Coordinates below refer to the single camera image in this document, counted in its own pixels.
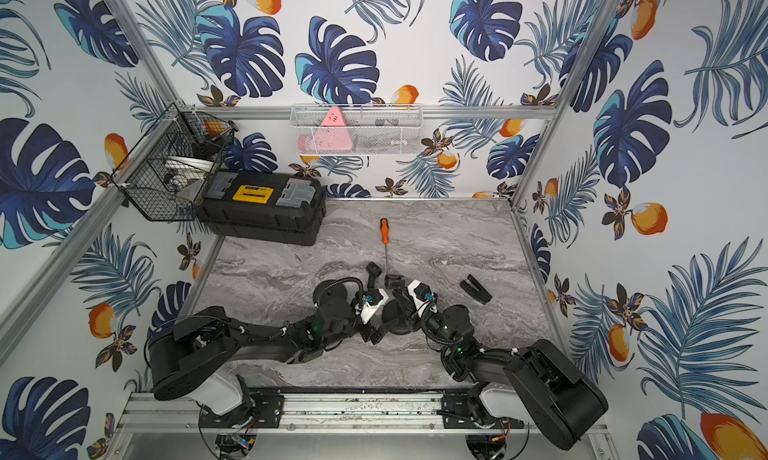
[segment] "blue palm leaf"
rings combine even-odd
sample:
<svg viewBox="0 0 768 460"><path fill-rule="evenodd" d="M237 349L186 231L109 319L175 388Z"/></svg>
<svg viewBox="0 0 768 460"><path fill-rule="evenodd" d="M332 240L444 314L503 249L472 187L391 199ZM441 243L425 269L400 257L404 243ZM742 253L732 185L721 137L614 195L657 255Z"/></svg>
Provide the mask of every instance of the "blue palm leaf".
<svg viewBox="0 0 768 460"><path fill-rule="evenodd" d="M511 0L453 0L451 32L473 56L498 60L512 48L522 12Z"/></svg>
<svg viewBox="0 0 768 460"><path fill-rule="evenodd" d="M197 17L197 30L208 64L219 80L229 75L224 85L238 96L272 96L283 88L283 43L276 35L265 32L280 34L273 17L249 18L241 33L237 15L224 6L214 6Z"/></svg>
<svg viewBox="0 0 768 460"><path fill-rule="evenodd" d="M589 278L584 275L586 288L578 285L574 316L576 322L571 329L571 355L574 364L595 383L598 383L600 373L605 370L613 378L611 370L621 372L627 369L634 358L634 353L624 365L614 364L608 351L608 336L610 328L616 322L608 310L609 298L592 289Z"/></svg>
<svg viewBox="0 0 768 460"><path fill-rule="evenodd" d="M743 340L757 333L745 325L759 318L745 318L741 314L763 308L740 301L759 295L751 287L766 286L756 275L768 268L747 268L763 242L745 258L748 241L749 238L745 239L730 258L730 244L725 245L716 264L702 254L706 282L696 256L691 258L688 270L674 266L674 272L669 272L672 289L667 290L666 304L651 297L654 306L640 310L648 311L658 323L658 329L644 330L638 343L640 354L648 362L648 367L640 369L650 375L642 379L640 387L647 395L648 384L656 385L667 397L679 402L683 419L686 406L734 418L738 418L736 412L754 418L740 403L765 408L743 393L744 387L756 384L756 380L721 375L754 371L749 366L726 361L747 351L752 345L745 345Z"/></svg>
<svg viewBox="0 0 768 460"><path fill-rule="evenodd" d="M328 174L341 175L347 177L351 182L352 178L357 177L355 172L362 168L362 158L360 157L320 157L314 165L316 169L326 169Z"/></svg>
<svg viewBox="0 0 768 460"><path fill-rule="evenodd" d="M365 42L346 35L338 25L328 25L320 41L320 27L326 20L310 20L310 49L296 55L296 78L307 95L326 103L368 103L376 92L379 69L376 54L370 50L350 51Z"/></svg>
<svg viewBox="0 0 768 460"><path fill-rule="evenodd" d="M398 164L406 166L397 172L403 173L402 178L408 182L408 185L416 186L419 196L447 198L454 189L451 180L457 176L456 171L461 162L453 170L447 170L437 163L437 155L426 157L423 153L419 153L411 161L398 160Z"/></svg>
<svg viewBox="0 0 768 460"><path fill-rule="evenodd" d="M424 6L424 0L419 2L418 10L411 20L411 25L416 21L422 6ZM379 38L379 30L384 33L386 38L384 23L398 25L406 20L408 14L411 13L411 0L352 0L352 5L344 10L344 13L351 12L353 8L358 16L360 16L360 19L370 24L373 28L373 38L368 40L369 43L372 43L376 42Z"/></svg>
<svg viewBox="0 0 768 460"><path fill-rule="evenodd" d="M592 61L589 63L589 68L584 74L584 78L581 79L578 91L574 95L573 100L571 100L571 106L575 112L589 111L592 107L592 102L600 100L603 93L605 93L605 87L614 80L621 66L621 59L616 52L620 50L624 60L627 60L627 56L632 51L632 40L630 38L625 35L612 37L618 23L619 16L616 16L610 22L608 30L600 42L598 51L595 52ZM579 33L571 47L571 51L568 52L565 60L563 60L563 67L560 70L560 86L563 86L568 79L574 61L576 61L576 56L581 50L581 43L584 42L585 35L586 31Z"/></svg>
<svg viewBox="0 0 768 460"><path fill-rule="evenodd" d="M104 0L64 0L53 5L72 39L94 58L130 67L139 58Z"/></svg>
<svg viewBox="0 0 768 460"><path fill-rule="evenodd" d="M537 141L538 135L526 140L523 140L522 135L517 135L491 148L488 164L485 166L488 175L498 179L522 175Z"/></svg>
<svg viewBox="0 0 768 460"><path fill-rule="evenodd" d="M640 460L718 460L712 449L674 415L644 423L638 443Z"/></svg>
<svg viewBox="0 0 768 460"><path fill-rule="evenodd" d="M584 224L581 210L587 208L598 195L594 186L600 181L598 157L592 148L584 152L580 158L558 181L558 194L547 200L548 215L546 217L552 243L560 240L566 243L573 234L571 245L578 237L579 224Z"/></svg>
<svg viewBox="0 0 768 460"><path fill-rule="evenodd" d="M83 303L106 302L112 307L114 314L120 319L118 331L123 328L123 321L129 311L136 310L136 313L141 315L139 307L153 292L162 295L160 288L155 285L159 280L152 280L152 257L135 257L139 248L149 250L155 258L157 255L146 243L133 243L133 237L131 235L121 243L120 236L112 235L110 223L96 237L70 273L74 276L73 283L83 285L79 287L81 290L93 293Z"/></svg>
<svg viewBox="0 0 768 460"><path fill-rule="evenodd" d="M197 31L197 16L221 0L146 0L147 5L138 4L142 20L139 23L151 36L149 44L170 54L174 61L171 66L181 65L187 71L199 76L203 90L210 85L214 73L208 64L200 33Z"/></svg>
<svg viewBox="0 0 768 460"><path fill-rule="evenodd" d="M706 52L701 67L685 72L696 73L694 111L682 121L675 121L676 127L686 126L699 113L697 128L710 108L711 96L712 115L727 127L753 118L768 102L768 0L738 0L733 15L730 2L720 2L722 13L717 34L707 26L694 28L694 33L704 40ZM739 112L742 102L751 113ZM768 123L734 138L764 127Z"/></svg>
<svg viewBox="0 0 768 460"><path fill-rule="evenodd" d="M277 169L277 156L272 146L264 141L264 135L253 133L241 142L236 139L224 153L227 169L244 169L249 172L272 173Z"/></svg>
<svg viewBox="0 0 768 460"><path fill-rule="evenodd" d="M85 440L85 428L91 417L88 389L77 382L40 378L32 388L32 377L19 378L8 391L3 409L2 427L15 438L0 439L0 456L7 460L51 458L77 460L78 446Z"/></svg>
<svg viewBox="0 0 768 460"><path fill-rule="evenodd" d="M10 249L76 222L91 205L96 186L78 150L49 125L38 125L29 138L20 139L28 124L19 118L0 121L0 214L5 216L0 242Z"/></svg>
<svg viewBox="0 0 768 460"><path fill-rule="evenodd" d="M326 185L323 186L323 188L326 190L327 196L332 196L333 198L370 198L371 193L364 189L360 185L352 185L351 183L342 183L339 184L333 184L333 185Z"/></svg>
<svg viewBox="0 0 768 460"><path fill-rule="evenodd" d="M456 69L451 69L453 81L442 89L446 96L440 99L441 105L448 106L501 106L501 98L493 99L493 91L478 74L475 63L467 62L462 56L462 64L456 60ZM442 125L446 136L453 137L452 145L458 149L469 149L469 156L476 158L475 151L489 143L496 143L494 137L504 126L503 118L466 118L449 119Z"/></svg>
<svg viewBox="0 0 768 460"><path fill-rule="evenodd" d="M538 229L538 225L534 223L531 230L531 250L533 250L533 257L536 259L536 263L538 263L538 271L542 273L544 283L549 278L549 262L552 260L552 254L547 247L547 240L544 239L544 235Z"/></svg>
<svg viewBox="0 0 768 460"><path fill-rule="evenodd" d="M178 317L181 307L184 306L184 301L187 300L187 296L192 288L191 283L187 282L175 282L165 287L165 295L160 294L158 299L158 309L152 314L152 326L147 328L147 338L152 335L153 332L163 331L170 328L172 325L162 326L166 321L170 321Z"/></svg>
<svg viewBox="0 0 768 460"><path fill-rule="evenodd" d="M667 81L658 77L643 89L652 76L661 72L661 61L652 62L632 85L626 102L624 92L616 90L594 122L600 173L619 188L651 169L670 140L667 130L648 121L656 117L667 124L672 122L672 106L659 98L669 94ZM638 139L638 134L645 142Z"/></svg>
<svg viewBox="0 0 768 460"><path fill-rule="evenodd" d="M13 1L21 3L20 0L3 0L0 4L9 4ZM48 65L48 69L51 69L51 62L48 59L48 54L45 52L45 46L43 46L38 31L34 26L29 23L21 13L18 13L10 8L0 8L0 20L5 18L17 19L24 23L27 28L32 32L35 40L37 40L40 48L45 55L45 61ZM29 100L29 95L37 96L37 94L26 87L24 84L13 80L11 77L27 79L37 75L40 71L40 60L37 53L32 48L32 45L27 42L23 36L0 28L0 40L7 38L13 40L16 44L0 41L0 93L11 93L19 97L27 107L27 118L34 115L34 106L32 101Z"/></svg>
<svg viewBox="0 0 768 460"><path fill-rule="evenodd" d="M131 78L126 73L123 78L118 75L118 85L123 96L131 102L130 111L133 118L141 121L141 132L145 132L154 122L163 117L165 112L165 101L149 83L140 82L138 78Z"/></svg>
<svg viewBox="0 0 768 460"><path fill-rule="evenodd" d="M531 29L532 40L517 40L515 43L527 46L533 51L533 59L525 64L533 63L536 71L543 76L542 82L536 88L554 81L577 36L587 30L590 18L603 0L563 0L562 10L558 11L559 1L555 0L552 8L546 3L543 4L543 18L535 13L538 25L530 21L525 22Z"/></svg>

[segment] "black toolbox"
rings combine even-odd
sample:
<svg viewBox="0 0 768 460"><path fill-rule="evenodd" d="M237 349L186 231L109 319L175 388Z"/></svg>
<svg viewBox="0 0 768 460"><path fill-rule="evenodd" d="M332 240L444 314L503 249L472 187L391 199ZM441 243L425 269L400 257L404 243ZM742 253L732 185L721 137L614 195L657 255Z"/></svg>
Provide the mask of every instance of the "black toolbox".
<svg viewBox="0 0 768 460"><path fill-rule="evenodd" d="M326 215L326 195L316 179L221 170L196 213L217 235L308 246Z"/></svg>

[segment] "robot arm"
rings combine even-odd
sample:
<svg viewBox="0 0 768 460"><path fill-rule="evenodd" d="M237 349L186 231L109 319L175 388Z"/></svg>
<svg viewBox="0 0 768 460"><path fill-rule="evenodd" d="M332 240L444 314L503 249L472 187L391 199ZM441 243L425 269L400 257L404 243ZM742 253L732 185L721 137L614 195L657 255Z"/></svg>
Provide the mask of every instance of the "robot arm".
<svg viewBox="0 0 768 460"><path fill-rule="evenodd" d="M316 311L282 327L245 323L227 317L223 307L211 306L154 333L148 341L154 396L192 397L236 424L248 418L250 397L242 381L219 371L225 363L308 362L358 332L377 343L388 331L420 329L443 345L440 359L452 378L459 382L471 378L485 386L475 388L475 421L515 418L522 403L544 436L569 449L608 410L597 386L549 340L520 350L490 349L475 340L464 305L438 311L437 294L418 281L407 288L398 279L389 282L395 286L390 295L374 288L381 270L373 263L368 270L367 288L352 277L320 283L312 296ZM344 286L348 282L358 286L349 302ZM377 329L370 319L381 307L382 325Z"/></svg>

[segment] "blue monstera leaf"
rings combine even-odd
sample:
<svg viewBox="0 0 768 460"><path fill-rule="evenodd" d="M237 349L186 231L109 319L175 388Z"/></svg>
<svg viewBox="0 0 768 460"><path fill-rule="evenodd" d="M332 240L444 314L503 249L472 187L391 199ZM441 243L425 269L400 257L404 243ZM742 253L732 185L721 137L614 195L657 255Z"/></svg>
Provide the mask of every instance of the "blue monstera leaf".
<svg viewBox="0 0 768 460"><path fill-rule="evenodd" d="M166 325L166 322L178 317L179 311L181 311L181 307L184 306L187 295L190 293L190 288L192 288L191 283L181 281L165 287L165 295L160 295L158 309L152 314L152 326L147 330L147 338L155 330L162 331L171 327L170 324Z"/></svg>
<svg viewBox="0 0 768 460"><path fill-rule="evenodd" d="M342 183L341 185L334 183L330 186L323 186L326 190L327 196L333 198L370 198L371 193L360 185L352 185L351 183Z"/></svg>
<svg viewBox="0 0 768 460"><path fill-rule="evenodd" d="M326 103L368 103L376 91L379 69L376 54L370 50L351 51L366 42L338 25L328 25L323 40L320 27L326 20L315 16L310 21L310 49L296 55L296 77L301 89Z"/></svg>
<svg viewBox="0 0 768 460"><path fill-rule="evenodd" d="M8 391L2 414L5 433L15 440L0 439L4 460L77 460L91 417L88 389L77 382L46 377L24 394L32 377L16 380Z"/></svg>
<svg viewBox="0 0 768 460"><path fill-rule="evenodd" d="M480 60L498 60L512 48L522 12L511 0L453 0L451 32Z"/></svg>
<svg viewBox="0 0 768 460"><path fill-rule="evenodd" d="M277 21L271 16L240 20L222 5L206 9L197 17L197 30L210 67L219 80L238 96L272 96L283 88L286 75L283 43Z"/></svg>
<svg viewBox="0 0 768 460"><path fill-rule="evenodd" d="M537 141L538 135L526 140L523 140L522 135L516 135L491 148L485 166L488 175L498 179L522 175Z"/></svg>
<svg viewBox="0 0 768 460"><path fill-rule="evenodd" d="M241 142L236 139L224 154L227 169L244 169L249 172L272 173L277 169L277 156L264 141L264 135L254 133Z"/></svg>
<svg viewBox="0 0 768 460"><path fill-rule="evenodd" d="M538 264L538 271L542 273L544 283L549 278L550 261L552 261L552 253L549 251L549 244L544 239L544 234L538 228L538 225L534 223L531 230L531 250L533 250L533 256L536 258Z"/></svg>
<svg viewBox="0 0 768 460"><path fill-rule="evenodd" d="M624 98L616 90L594 122L594 146L598 151L600 173L609 183L624 187L656 164L656 156L667 146L670 134L648 119L672 121L672 106L663 97L669 93L667 81L658 77L643 89L648 80L664 71L654 61L643 71Z"/></svg>
<svg viewBox="0 0 768 460"><path fill-rule="evenodd" d="M64 0L53 5L74 41L91 56L118 66L136 66L139 58L104 0Z"/></svg>
<svg viewBox="0 0 768 460"><path fill-rule="evenodd" d="M0 243L14 249L69 227L91 205L96 186L70 142L42 124L20 139L28 121L0 121ZM23 142L21 148L16 142Z"/></svg>
<svg viewBox="0 0 768 460"><path fill-rule="evenodd" d="M717 460L704 441L674 415L643 424L638 433L640 460Z"/></svg>
<svg viewBox="0 0 768 460"><path fill-rule="evenodd" d="M632 40L629 37L625 35L612 36L616 31L618 23L619 16L616 16L603 35L598 51L595 52L587 72L581 79L578 91L574 95L573 100L571 100L571 107L575 112L589 111L592 107L592 102L600 100L603 96L608 82L614 80L621 66L621 58L617 51L621 51L624 60L627 60L627 56L632 51ZM560 86L564 86L565 81L568 79L586 34L586 30L584 30L576 37L571 51L563 60L563 67L560 70Z"/></svg>

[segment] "floor panel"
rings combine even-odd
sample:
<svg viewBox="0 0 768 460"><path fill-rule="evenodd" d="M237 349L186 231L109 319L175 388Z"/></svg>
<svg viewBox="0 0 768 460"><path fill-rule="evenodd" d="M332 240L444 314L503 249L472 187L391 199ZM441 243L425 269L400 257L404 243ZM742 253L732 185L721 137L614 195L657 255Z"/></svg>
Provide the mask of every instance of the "floor panel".
<svg viewBox="0 0 768 460"><path fill-rule="evenodd" d="M367 263L384 268L381 217L389 220L390 273L430 285L440 310L466 305L475 338L508 348L552 338L504 201L330 201L313 246L226 238L195 310L222 305L231 317L267 325L302 319L319 282L348 275L366 282ZM459 288L470 273L494 296L487 305ZM356 336L300 365L229 365L251 386L457 386L418 332L376 346Z"/></svg>

